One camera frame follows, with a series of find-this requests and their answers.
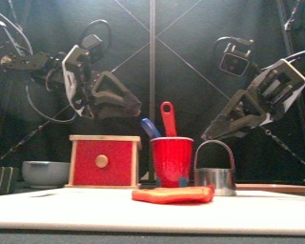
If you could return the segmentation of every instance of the metal pail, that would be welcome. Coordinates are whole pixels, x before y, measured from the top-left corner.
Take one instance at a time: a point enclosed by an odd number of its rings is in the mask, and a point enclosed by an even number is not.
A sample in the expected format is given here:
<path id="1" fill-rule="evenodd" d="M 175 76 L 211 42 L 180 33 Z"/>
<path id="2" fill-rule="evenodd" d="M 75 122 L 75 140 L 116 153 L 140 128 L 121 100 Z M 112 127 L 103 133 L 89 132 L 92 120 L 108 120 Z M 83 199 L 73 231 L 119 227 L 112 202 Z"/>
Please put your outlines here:
<path id="1" fill-rule="evenodd" d="M 197 156 L 199 150 L 208 143 L 216 143 L 221 145 L 229 154 L 231 168 L 229 169 L 215 169 L 215 168 L 200 168 L 197 169 Z M 236 195 L 236 164 L 235 157 L 229 146 L 219 141 L 209 140 L 205 141 L 197 151 L 195 156 L 195 186 L 213 185 L 215 195 L 219 196 L 232 196 Z"/>

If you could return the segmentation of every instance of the red drawer front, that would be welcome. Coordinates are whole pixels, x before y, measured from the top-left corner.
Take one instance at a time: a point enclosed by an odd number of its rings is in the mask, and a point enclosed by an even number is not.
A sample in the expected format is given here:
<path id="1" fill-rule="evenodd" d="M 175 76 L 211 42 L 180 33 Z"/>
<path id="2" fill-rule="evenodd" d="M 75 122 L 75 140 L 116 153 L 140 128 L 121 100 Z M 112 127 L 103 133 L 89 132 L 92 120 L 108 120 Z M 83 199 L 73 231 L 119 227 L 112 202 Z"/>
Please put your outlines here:
<path id="1" fill-rule="evenodd" d="M 100 168 L 96 159 L 108 157 Z M 131 186 L 132 142 L 77 141 L 73 185 Z"/>

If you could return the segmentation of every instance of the red cup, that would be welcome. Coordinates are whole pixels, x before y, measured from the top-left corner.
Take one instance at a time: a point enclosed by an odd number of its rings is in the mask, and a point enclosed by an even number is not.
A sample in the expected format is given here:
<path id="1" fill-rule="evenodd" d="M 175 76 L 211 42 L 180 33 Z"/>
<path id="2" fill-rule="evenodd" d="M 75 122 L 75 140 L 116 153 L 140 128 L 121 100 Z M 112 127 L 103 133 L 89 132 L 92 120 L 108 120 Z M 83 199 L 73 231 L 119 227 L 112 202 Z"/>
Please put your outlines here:
<path id="1" fill-rule="evenodd" d="M 159 187 L 188 184 L 193 140 L 187 137 L 157 137 L 152 140 L 152 159 Z"/>

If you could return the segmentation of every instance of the bowl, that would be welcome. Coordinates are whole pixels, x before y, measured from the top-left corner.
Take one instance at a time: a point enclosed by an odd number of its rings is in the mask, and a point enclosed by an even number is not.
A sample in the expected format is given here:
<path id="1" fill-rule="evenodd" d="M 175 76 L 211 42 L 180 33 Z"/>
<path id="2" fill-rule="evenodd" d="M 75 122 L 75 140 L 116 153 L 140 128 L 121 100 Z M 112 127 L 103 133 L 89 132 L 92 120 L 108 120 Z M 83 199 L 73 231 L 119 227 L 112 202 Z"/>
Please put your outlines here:
<path id="1" fill-rule="evenodd" d="M 60 188 L 69 182 L 69 163 L 52 161 L 24 161 L 23 177 L 31 188 Z"/>

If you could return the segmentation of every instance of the black backdrop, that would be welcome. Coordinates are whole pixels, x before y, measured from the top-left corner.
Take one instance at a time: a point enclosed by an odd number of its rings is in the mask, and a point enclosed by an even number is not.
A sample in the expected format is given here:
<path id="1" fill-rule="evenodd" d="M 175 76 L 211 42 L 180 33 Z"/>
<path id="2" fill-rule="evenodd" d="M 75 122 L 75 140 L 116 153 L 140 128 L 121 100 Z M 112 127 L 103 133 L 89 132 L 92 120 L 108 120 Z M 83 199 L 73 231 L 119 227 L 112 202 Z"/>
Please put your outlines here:
<path id="1" fill-rule="evenodd" d="M 141 136 L 140 174 L 149 169 L 152 160 L 149 138 L 140 119 L 155 115 L 155 124 L 163 131 L 159 105 L 173 102 L 177 129 L 181 136 L 195 139 L 195 149 L 203 143 L 201 133 L 224 108 L 236 90 L 244 89 L 251 77 L 231 77 L 217 68 L 212 46 L 217 38 L 235 36 L 253 39 L 253 57 L 260 67 L 288 56 L 284 42 L 279 3 L 289 16 L 295 1 L 263 0 L 19 0 L 13 1 L 17 22 L 29 38 L 35 52 L 55 55 L 69 51 L 77 43 L 88 24 L 105 19 L 112 27 L 113 45 L 97 69 L 117 75 L 143 102 L 143 112 L 136 118 L 88 120 L 77 117 L 68 124 L 49 123 L 25 145 L 3 161 L 3 165 L 21 167 L 24 160 L 69 161 L 71 134 L 116 134 Z M 13 20 L 9 1 L 0 1 L 0 11 Z M 155 25 L 155 92 L 152 82 L 151 29 Z M 93 32 L 107 42 L 107 29 Z M 305 50 L 305 9 L 291 31 L 292 49 Z M 25 94 L 24 74 L 0 71 L 0 156 L 45 123 L 32 110 Z M 67 105 L 63 94 L 45 91 L 31 82 L 32 98 L 47 114 Z M 151 98 L 155 111 L 151 111 Z M 300 120 L 300 107 L 293 104 L 285 118 L 265 127 L 281 138 L 293 152 L 305 160 L 305 125 Z M 244 138 L 227 139 L 235 151 L 237 180 L 300 181 L 305 167 L 255 129 Z M 211 147 L 199 157 L 200 165 L 227 167 L 223 150 Z"/>

